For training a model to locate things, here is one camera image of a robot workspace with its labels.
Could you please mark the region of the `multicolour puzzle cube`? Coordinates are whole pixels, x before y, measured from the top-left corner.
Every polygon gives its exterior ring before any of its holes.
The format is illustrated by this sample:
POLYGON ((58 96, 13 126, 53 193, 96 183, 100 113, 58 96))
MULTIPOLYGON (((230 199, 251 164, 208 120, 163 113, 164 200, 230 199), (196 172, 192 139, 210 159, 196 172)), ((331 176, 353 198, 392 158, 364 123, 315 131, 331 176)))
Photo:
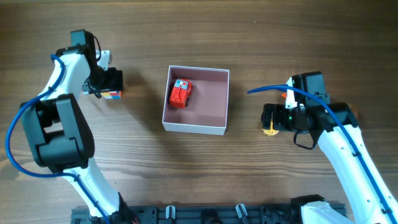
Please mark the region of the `multicolour puzzle cube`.
POLYGON ((121 99, 122 91, 101 92, 101 96, 106 100, 121 99))

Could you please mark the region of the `yellow round toy wheel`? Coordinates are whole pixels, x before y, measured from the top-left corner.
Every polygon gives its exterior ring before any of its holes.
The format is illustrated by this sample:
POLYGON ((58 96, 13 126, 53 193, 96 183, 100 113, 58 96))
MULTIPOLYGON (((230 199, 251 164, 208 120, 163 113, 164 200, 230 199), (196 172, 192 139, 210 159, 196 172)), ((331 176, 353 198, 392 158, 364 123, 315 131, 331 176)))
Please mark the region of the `yellow round toy wheel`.
POLYGON ((274 129, 274 122, 273 120, 270 121, 270 128, 269 129, 262 129, 263 133, 266 136, 275 136, 279 133, 279 130, 274 129))

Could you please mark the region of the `red toy car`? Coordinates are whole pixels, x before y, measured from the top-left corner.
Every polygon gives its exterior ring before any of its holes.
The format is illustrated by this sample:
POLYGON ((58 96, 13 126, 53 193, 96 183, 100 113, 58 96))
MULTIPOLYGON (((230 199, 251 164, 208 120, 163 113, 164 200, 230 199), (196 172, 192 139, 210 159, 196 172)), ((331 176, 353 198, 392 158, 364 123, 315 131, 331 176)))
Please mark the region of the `red toy car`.
POLYGON ((169 105, 174 108, 186 108, 192 91, 193 83, 190 80, 183 78, 177 79, 169 96, 169 105))

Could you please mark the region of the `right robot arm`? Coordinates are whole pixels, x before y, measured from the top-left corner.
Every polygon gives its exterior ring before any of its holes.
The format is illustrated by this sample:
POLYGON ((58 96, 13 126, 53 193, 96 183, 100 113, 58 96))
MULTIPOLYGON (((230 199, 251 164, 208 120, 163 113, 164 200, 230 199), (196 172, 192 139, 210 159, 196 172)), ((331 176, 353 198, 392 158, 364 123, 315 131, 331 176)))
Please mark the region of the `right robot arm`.
POLYGON ((284 85, 257 91, 278 90, 284 104, 267 103, 261 115, 266 135, 279 131, 309 134, 333 166, 351 206, 356 223, 397 223, 397 200, 384 183, 363 141, 352 109, 332 103, 321 72, 294 75, 284 85))

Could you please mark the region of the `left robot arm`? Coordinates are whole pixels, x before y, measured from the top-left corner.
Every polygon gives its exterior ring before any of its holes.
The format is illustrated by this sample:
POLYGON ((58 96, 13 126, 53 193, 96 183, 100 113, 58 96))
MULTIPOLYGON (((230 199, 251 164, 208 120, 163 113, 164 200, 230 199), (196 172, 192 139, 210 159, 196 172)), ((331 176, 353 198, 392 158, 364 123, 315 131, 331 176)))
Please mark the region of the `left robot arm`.
POLYGON ((22 122, 34 161, 48 177, 69 181, 88 206, 90 223, 138 223, 121 194, 105 179, 94 159, 95 141, 78 105, 81 93, 101 98, 123 90, 123 73, 110 67, 87 30, 71 32, 71 45, 51 55, 55 68, 43 91, 21 105, 22 122))

